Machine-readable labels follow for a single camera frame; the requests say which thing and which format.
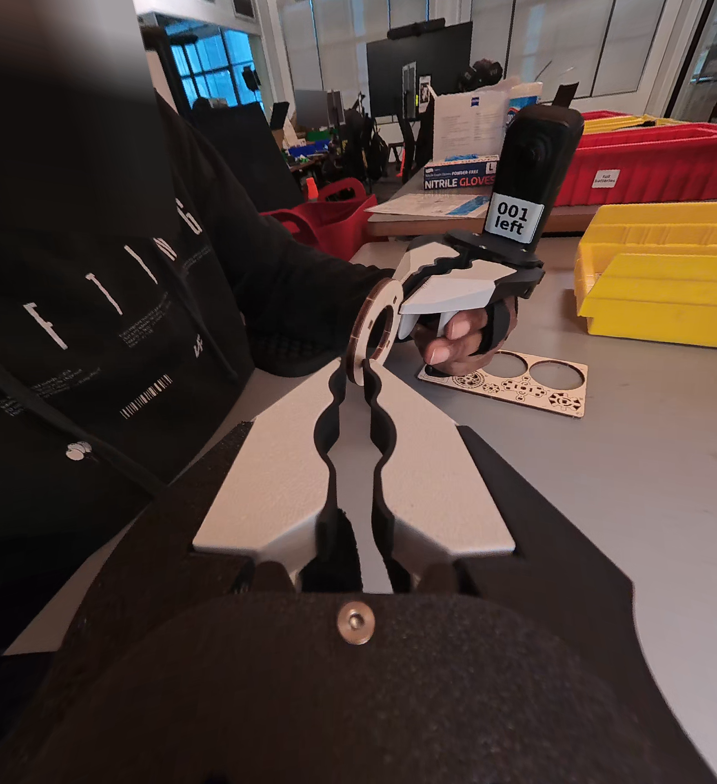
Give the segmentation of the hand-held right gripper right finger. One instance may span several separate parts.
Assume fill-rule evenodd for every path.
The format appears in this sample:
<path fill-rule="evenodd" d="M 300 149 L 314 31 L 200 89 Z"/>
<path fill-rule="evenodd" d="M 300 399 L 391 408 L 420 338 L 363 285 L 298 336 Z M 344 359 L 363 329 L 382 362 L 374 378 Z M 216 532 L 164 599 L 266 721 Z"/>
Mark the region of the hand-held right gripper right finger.
<path fill-rule="evenodd" d="M 437 564 L 512 554 L 516 543 L 460 427 L 378 361 L 363 363 L 373 476 L 372 530 L 394 593 Z"/>

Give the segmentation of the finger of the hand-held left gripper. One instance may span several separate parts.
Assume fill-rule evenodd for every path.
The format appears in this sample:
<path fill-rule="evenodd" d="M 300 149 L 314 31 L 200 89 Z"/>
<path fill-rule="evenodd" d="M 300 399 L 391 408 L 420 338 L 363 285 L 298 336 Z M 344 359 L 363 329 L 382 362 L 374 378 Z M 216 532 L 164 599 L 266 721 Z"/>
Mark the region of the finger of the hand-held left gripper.
<path fill-rule="evenodd" d="M 502 279 L 502 265 L 471 259 L 467 248 L 452 247 L 441 237 L 419 237 L 406 249 L 393 279 L 400 281 L 405 296 L 412 296 L 431 278 L 449 275 L 453 279 L 495 283 Z"/>
<path fill-rule="evenodd" d="M 410 337 L 421 315 L 439 314 L 437 337 L 444 335 L 448 322 L 460 311 L 484 308 L 499 278 L 496 269 L 453 269 L 447 274 L 424 280 L 404 301 L 397 338 Z"/>

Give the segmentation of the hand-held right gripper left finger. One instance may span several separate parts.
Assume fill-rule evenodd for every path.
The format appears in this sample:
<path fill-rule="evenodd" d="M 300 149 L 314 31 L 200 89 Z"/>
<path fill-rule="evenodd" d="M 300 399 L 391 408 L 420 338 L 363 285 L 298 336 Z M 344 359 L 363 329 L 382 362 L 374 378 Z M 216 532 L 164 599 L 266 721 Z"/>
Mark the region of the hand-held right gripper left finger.
<path fill-rule="evenodd" d="M 194 552 L 276 563 L 309 590 L 353 591 L 353 532 L 329 458 L 345 391 L 334 359 L 253 418 Z"/>

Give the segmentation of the person's left forearm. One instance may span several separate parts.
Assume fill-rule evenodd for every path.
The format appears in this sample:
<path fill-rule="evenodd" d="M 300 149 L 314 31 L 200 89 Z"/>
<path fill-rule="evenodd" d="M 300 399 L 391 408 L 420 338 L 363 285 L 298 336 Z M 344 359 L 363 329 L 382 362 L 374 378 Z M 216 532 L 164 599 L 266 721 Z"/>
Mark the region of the person's left forearm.
<path fill-rule="evenodd" d="M 312 342 L 344 356 L 365 299 L 389 268 L 350 263 L 296 241 L 250 201 L 203 214 L 238 312 L 235 341 L 249 331 Z"/>

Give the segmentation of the grey desk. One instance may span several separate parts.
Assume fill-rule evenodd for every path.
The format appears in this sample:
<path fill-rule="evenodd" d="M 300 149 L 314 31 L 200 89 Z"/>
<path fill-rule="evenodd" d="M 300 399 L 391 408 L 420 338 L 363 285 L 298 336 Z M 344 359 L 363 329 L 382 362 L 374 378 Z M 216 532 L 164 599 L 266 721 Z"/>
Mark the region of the grey desk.
<path fill-rule="evenodd" d="M 572 419 L 421 383 L 410 343 L 386 367 L 471 427 L 633 581 L 658 686 L 717 774 L 717 350 L 590 336 L 577 238 L 544 238 L 546 276 L 508 350 L 588 366 Z"/>

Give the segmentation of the person's left hand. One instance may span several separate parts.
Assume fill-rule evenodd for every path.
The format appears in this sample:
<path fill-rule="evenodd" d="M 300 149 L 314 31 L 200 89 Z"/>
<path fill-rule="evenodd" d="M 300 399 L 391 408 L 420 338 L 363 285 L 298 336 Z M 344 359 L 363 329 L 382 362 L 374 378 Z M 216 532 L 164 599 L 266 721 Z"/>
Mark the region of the person's left hand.
<path fill-rule="evenodd" d="M 487 326 L 485 310 L 464 310 L 450 319 L 442 336 L 418 323 L 412 338 L 427 365 L 447 376 L 464 376 L 487 366 L 499 350 L 479 351 Z"/>

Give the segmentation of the wooden side table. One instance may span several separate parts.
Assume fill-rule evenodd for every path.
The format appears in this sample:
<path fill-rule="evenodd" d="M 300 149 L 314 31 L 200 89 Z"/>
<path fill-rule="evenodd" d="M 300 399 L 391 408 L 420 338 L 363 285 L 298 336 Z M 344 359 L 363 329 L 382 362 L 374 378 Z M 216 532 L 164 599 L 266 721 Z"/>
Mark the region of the wooden side table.
<path fill-rule="evenodd" d="M 580 236 L 587 230 L 598 210 L 599 205 L 570 205 L 554 208 L 542 230 L 542 236 Z M 370 235 L 376 238 L 445 234 L 453 230 L 479 233 L 484 220 L 485 212 L 476 217 L 424 217 L 401 213 L 373 213 L 368 220 L 368 230 Z"/>

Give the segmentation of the blue white wipes pack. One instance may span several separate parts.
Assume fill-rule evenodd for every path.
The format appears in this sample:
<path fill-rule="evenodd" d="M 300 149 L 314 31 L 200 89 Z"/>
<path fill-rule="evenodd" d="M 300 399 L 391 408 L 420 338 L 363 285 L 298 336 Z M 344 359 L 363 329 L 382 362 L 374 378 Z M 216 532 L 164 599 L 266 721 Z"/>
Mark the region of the blue white wipes pack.
<path fill-rule="evenodd" d="M 540 81 L 522 82 L 510 89 L 506 127 L 510 125 L 522 109 L 539 103 L 542 89 L 543 83 Z"/>

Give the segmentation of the blue gloves box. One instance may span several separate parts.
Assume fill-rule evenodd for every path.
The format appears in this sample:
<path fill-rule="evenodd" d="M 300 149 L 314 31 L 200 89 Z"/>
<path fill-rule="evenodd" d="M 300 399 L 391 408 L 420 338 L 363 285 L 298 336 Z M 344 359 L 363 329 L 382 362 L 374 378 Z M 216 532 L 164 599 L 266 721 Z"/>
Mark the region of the blue gloves box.
<path fill-rule="evenodd" d="M 423 167 L 424 191 L 493 187 L 499 155 L 470 155 L 428 162 Z"/>

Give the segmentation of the red tote bag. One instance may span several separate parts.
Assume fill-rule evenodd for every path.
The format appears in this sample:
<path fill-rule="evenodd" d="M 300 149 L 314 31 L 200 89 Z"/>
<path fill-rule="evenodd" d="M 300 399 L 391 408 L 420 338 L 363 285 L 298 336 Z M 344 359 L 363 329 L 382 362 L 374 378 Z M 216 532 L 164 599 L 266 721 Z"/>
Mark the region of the red tote bag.
<path fill-rule="evenodd" d="M 280 223 L 299 244 L 350 262 L 372 239 L 368 209 L 376 205 L 376 196 L 350 177 L 324 186 L 315 201 L 262 215 Z"/>

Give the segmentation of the yellow bin behind red bin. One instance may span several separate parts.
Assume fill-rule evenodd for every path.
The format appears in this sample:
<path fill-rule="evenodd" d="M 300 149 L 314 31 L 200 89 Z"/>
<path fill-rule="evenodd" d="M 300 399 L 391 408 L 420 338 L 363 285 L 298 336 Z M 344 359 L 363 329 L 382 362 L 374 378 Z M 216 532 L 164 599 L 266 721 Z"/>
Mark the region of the yellow bin behind red bin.
<path fill-rule="evenodd" d="M 610 111 L 590 111 L 582 115 L 585 121 L 584 135 L 621 132 L 633 129 L 661 128 L 684 125 L 687 122 L 671 118 L 660 118 L 649 114 L 631 115 Z"/>

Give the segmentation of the laser-cut wooden puzzle sheet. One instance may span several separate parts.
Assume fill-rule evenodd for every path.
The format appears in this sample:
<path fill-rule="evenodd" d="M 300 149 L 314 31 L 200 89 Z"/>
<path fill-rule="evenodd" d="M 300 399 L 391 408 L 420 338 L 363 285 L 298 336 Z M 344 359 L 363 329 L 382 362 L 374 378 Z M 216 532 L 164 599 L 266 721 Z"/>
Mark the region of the laser-cut wooden puzzle sheet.
<path fill-rule="evenodd" d="M 496 376 L 485 369 L 478 369 L 463 376 L 445 376 L 432 367 L 424 365 L 417 378 L 462 393 L 533 408 L 572 419 L 584 417 L 588 365 L 508 350 L 500 350 L 499 354 L 520 360 L 524 365 L 524 372 L 516 376 L 504 377 Z M 557 365 L 569 368 L 579 377 L 579 386 L 573 389 L 560 389 L 540 383 L 531 373 L 532 369 L 538 365 Z"/>

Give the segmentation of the red plastic bin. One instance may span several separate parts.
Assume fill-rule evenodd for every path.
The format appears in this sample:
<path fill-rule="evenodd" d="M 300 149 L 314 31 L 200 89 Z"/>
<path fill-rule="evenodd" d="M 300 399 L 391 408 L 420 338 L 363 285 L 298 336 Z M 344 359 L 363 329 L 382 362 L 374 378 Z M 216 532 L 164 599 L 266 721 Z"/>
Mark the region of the red plastic bin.
<path fill-rule="evenodd" d="M 717 124 L 582 134 L 556 207 L 717 200 Z"/>

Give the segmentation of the yellow plastic bin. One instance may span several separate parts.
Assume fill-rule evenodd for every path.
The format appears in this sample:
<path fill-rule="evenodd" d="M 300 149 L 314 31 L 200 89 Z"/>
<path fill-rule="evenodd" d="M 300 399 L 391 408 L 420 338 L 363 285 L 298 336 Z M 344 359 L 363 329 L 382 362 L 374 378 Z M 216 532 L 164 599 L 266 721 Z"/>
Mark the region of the yellow plastic bin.
<path fill-rule="evenodd" d="M 575 299 L 593 336 L 717 348 L 717 201 L 601 206 Z"/>

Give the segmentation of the person's black hoodie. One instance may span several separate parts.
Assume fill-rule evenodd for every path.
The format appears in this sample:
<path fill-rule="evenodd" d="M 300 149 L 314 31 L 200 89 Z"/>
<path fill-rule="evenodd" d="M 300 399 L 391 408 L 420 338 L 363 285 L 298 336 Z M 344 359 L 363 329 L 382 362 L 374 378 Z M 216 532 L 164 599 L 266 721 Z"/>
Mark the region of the person's black hoodie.
<path fill-rule="evenodd" d="M 0 653 L 149 503 L 104 447 L 167 485 L 253 370 L 247 328 L 285 327 L 307 276 L 206 139 L 157 98 L 175 201 L 154 237 L 0 225 Z"/>

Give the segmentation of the black wall screen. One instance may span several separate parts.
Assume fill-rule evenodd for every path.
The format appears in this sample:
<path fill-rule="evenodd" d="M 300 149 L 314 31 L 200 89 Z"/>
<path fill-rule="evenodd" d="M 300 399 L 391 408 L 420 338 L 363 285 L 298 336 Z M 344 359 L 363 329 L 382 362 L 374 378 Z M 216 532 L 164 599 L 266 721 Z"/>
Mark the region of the black wall screen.
<path fill-rule="evenodd" d="M 366 45 L 368 95 L 374 118 L 401 108 L 402 69 L 415 63 L 417 76 L 430 76 L 437 94 L 454 93 L 471 64 L 472 22 L 443 27 L 420 36 L 369 42 Z"/>

